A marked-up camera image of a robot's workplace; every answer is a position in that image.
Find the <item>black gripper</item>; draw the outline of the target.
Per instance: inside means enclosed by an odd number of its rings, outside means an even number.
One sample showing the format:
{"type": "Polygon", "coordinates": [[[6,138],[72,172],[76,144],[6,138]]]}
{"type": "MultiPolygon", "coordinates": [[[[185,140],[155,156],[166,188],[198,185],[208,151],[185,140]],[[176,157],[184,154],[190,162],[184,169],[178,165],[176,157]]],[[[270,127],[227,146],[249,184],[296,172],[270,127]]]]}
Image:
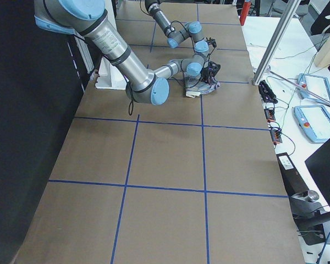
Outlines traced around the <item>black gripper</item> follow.
{"type": "Polygon", "coordinates": [[[211,83],[212,83],[210,73],[211,73],[211,62],[208,61],[208,62],[206,62],[206,63],[203,65],[203,69],[202,69],[202,71],[201,71],[201,75],[204,76],[204,77],[202,78],[202,81],[203,81],[205,84],[209,84],[209,85],[211,85],[211,83]]]}

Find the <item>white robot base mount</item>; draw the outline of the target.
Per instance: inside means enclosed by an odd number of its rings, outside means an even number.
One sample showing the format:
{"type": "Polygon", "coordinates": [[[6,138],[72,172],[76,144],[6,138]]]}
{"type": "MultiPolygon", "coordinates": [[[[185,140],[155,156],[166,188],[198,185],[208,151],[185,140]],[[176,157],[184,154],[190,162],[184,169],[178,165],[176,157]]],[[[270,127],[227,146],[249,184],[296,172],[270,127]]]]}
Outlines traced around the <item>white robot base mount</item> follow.
{"type": "Polygon", "coordinates": [[[121,72],[102,57],[95,86],[97,89],[125,90],[126,81],[121,72]]]}

